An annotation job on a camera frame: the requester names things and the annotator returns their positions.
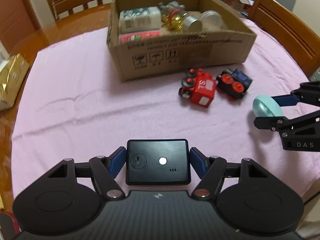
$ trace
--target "brown door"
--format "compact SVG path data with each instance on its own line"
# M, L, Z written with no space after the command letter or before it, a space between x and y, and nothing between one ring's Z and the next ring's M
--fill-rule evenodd
M9 53L35 30L23 0L0 0L0 41Z

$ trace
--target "open cardboard box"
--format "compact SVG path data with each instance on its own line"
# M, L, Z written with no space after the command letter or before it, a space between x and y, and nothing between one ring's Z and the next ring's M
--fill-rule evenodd
M217 11L228 30L172 33L127 43L118 41L121 11L172 1L185 5L187 11ZM255 38L253 31L213 0L114 0L111 3L107 44L121 81L191 67L242 63Z

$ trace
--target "gold tissue pack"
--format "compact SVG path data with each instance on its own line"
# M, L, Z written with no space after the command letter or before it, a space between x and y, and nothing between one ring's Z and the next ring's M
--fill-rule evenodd
M20 54L0 63L0 111L14 106L29 67Z

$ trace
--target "silver lid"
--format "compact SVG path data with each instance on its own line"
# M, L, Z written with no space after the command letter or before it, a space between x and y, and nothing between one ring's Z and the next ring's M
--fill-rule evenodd
M202 22L193 16L188 16L182 21L184 32L197 33L202 31Z

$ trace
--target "teal plastic egg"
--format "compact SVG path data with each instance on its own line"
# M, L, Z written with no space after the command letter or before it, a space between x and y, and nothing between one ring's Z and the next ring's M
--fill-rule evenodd
M252 103L252 110L256 117L283 116L278 103L269 96L257 96Z

